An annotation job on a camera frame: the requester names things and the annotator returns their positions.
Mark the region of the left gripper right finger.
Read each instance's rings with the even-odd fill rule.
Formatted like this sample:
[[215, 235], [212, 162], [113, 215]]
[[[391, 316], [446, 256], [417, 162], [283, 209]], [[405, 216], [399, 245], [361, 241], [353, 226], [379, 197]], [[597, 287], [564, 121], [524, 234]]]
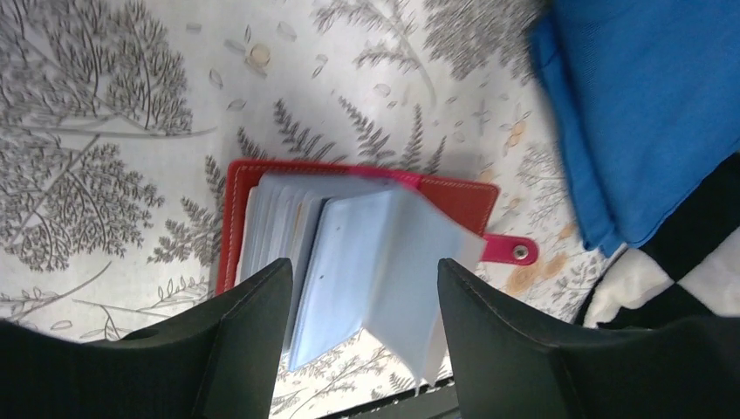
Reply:
[[583, 417], [556, 348], [541, 340], [556, 319], [451, 258], [438, 264], [437, 289], [462, 417]]

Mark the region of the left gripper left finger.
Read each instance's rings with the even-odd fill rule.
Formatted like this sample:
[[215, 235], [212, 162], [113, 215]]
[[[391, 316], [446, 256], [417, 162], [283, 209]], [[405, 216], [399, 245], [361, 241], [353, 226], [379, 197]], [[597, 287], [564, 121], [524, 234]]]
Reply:
[[291, 294], [291, 262], [279, 258], [170, 319], [93, 342], [87, 417], [265, 418]]

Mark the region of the red leather card holder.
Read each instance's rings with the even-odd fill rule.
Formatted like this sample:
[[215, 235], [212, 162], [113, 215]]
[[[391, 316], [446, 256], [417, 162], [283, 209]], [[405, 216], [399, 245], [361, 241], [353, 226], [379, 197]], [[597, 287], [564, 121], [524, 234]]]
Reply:
[[216, 289], [281, 258], [292, 295], [283, 354], [296, 371], [360, 331], [432, 382], [447, 350], [437, 265], [528, 266], [537, 245], [487, 232], [493, 184], [370, 166], [237, 160], [227, 171]]

